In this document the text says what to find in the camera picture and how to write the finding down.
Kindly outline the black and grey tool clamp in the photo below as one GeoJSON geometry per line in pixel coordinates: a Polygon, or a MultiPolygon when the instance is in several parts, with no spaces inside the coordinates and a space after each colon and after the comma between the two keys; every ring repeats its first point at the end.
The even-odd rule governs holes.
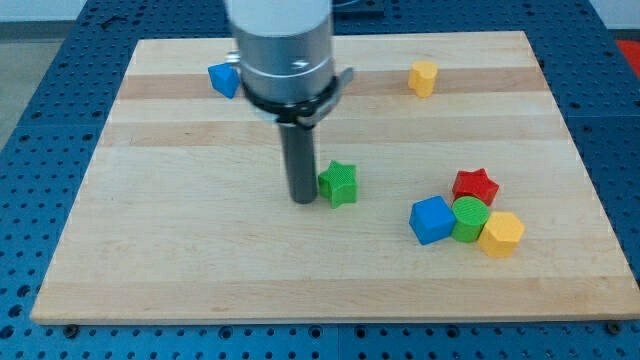
{"type": "Polygon", "coordinates": [[[282,127],[314,128],[336,108],[354,78],[351,67],[336,74],[332,58],[317,65],[296,60],[285,74],[258,70],[237,51],[226,55],[226,63],[239,71],[244,97],[256,111],[282,127]]]}

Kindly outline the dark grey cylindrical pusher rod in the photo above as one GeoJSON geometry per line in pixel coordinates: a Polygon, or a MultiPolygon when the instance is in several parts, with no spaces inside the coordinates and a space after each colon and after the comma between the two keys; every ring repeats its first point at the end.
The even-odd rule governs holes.
{"type": "Polygon", "coordinates": [[[281,126],[279,133],[289,195],[296,203],[311,203],[318,192],[313,130],[281,126]]]}

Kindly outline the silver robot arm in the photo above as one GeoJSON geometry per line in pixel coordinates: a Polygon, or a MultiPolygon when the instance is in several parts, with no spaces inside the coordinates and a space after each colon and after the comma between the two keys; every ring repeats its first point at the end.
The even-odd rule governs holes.
{"type": "Polygon", "coordinates": [[[353,79],[338,74],[333,56],[329,0],[227,0],[245,98],[279,127],[289,195],[300,204],[318,193],[315,126],[338,104],[353,79]]]}

